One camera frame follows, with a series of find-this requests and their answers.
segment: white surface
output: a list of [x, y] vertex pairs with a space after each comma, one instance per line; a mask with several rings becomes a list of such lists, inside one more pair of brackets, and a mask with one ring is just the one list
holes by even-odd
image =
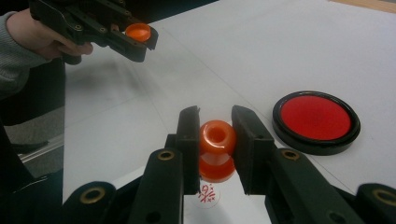
[[[160, 36], [143, 63], [96, 47], [67, 67], [64, 199], [93, 180], [127, 183], [176, 132], [183, 108], [198, 105], [205, 122], [246, 106], [274, 133], [277, 100], [308, 90], [343, 99], [361, 120], [350, 149], [309, 157], [318, 169], [352, 193], [370, 182], [396, 188], [395, 14], [323, 0], [221, 0], [151, 26]], [[205, 223], [242, 223], [238, 202], [257, 205], [242, 192], [224, 197], [213, 209], [232, 212], [205, 210]], [[186, 222], [204, 223], [196, 219], [204, 211], [188, 206]], [[246, 218], [268, 222], [261, 213]]]

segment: black plastic part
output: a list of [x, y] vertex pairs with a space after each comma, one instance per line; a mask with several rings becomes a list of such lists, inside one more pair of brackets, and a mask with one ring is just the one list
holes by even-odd
[[346, 201], [347, 204], [349, 204], [349, 206], [351, 206], [352, 208], [355, 207], [355, 195], [350, 194], [342, 189], [339, 189], [337, 187], [334, 187], [334, 189], [338, 192], [338, 194], [343, 197], [343, 199]]
[[273, 224], [294, 224], [294, 215], [275, 182], [269, 187], [271, 194], [265, 196], [265, 208]]
[[355, 209], [366, 223], [396, 223], [396, 189], [364, 184], [358, 189]]
[[[334, 140], [316, 140], [301, 136], [292, 131], [282, 120], [282, 106], [290, 99], [299, 96], [318, 96], [335, 102], [345, 109], [351, 120], [351, 128], [344, 136]], [[307, 154], [328, 156], [345, 151], [350, 144], [358, 137], [361, 131], [361, 123], [353, 109], [344, 101], [327, 93], [319, 91], [298, 91], [291, 93], [280, 99], [273, 110], [273, 127], [279, 138], [290, 147]]]
[[116, 189], [107, 182], [91, 182], [76, 189], [63, 206], [63, 224], [112, 223], [108, 213]]
[[128, 0], [126, 7], [139, 20], [151, 23], [218, 0]]
[[[147, 49], [155, 49], [158, 33], [150, 27], [151, 35], [147, 41], [133, 40], [122, 32], [131, 24], [140, 20], [124, 8], [125, 4], [114, 1], [51, 1], [30, 0], [30, 11], [35, 20], [39, 20], [52, 30], [77, 45], [94, 42], [101, 47], [109, 46], [117, 53], [134, 62], [143, 62]], [[112, 24], [120, 30], [113, 30]], [[80, 57], [64, 56], [70, 64], [80, 63]]]
[[23, 188], [1, 195], [0, 223], [59, 224], [62, 220], [63, 173], [61, 169], [40, 176]]
[[199, 108], [191, 106], [180, 112], [176, 149], [183, 156], [184, 194], [194, 195], [200, 188], [199, 177]]
[[151, 153], [128, 224], [183, 222], [182, 163], [181, 153], [172, 148]]
[[233, 162], [246, 194], [266, 194], [270, 178], [267, 162], [276, 150], [274, 138], [254, 111], [235, 105], [232, 111], [236, 145]]
[[[280, 190], [269, 192], [269, 200], [281, 193], [290, 207], [294, 224], [364, 223], [303, 153], [278, 149], [270, 168], [276, 181], [275, 189]], [[275, 217], [270, 214], [273, 223], [276, 223]]]
[[109, 222], [110, 224], [124, 224], [127, 222], [141, 179], [142, 176], [117, 189], [116, 198], [110, 207], [109, 213], [113, 216]]

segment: metal grommet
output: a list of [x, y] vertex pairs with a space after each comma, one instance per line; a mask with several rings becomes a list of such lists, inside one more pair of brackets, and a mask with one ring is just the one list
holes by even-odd
[[384, 189], [374, 189], [373, 194], [380, 202], [390, 206], [396, 206], [396, 195]]
[[103, 197], [105, 197], [106, 191], [102, 187], [93, 187], [90, 189], [86, 189], [81, 196], [79, 197], [79, 200], [82, 203], [96, 203], [99, 200], [101, 200]]
[[105, 33], [105, 32], [107, 32], [107, 29], [105, 27], [101, 27], [101, 28], [99, 28], [99, 32]]
[[298, 159], [300, 159], [300, 155], [298, 153], [287, 149], [282, 150], [282, 156], [291, 161], [297, 161]]
[[161, 161], [169, 161], [175, 157], [175, 153], [173, 151], [164, 150], [158, 153], [157, 158]]

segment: red logo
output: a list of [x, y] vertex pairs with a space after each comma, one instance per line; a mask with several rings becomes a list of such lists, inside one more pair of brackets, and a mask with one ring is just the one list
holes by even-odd
[[216, 192], [212, 184], [205, 184], [201, 187], [201, 193], [198, 198], [201, 203], [212, 203], [216, 200]]

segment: orange ring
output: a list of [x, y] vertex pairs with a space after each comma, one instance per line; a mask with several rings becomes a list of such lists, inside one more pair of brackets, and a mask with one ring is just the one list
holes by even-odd
[[222, 120], [210, 120], [200, 130], [201, 158], [210, 165], [221, 165], [232, 155], [236, 134], [233, 127]]
[[135, 23], [128, 26], [125, 34], [139, 42], [145, 42], [151, 37], [151, 29], [145, 23]]
[[235, 166], [233, 158], [230, 158], [222, 165], [214, 166], [206, 163], [202, 158], [199, 160], [199, 173], [201, 178], [209, 183], [221, 183], [233, 176]]

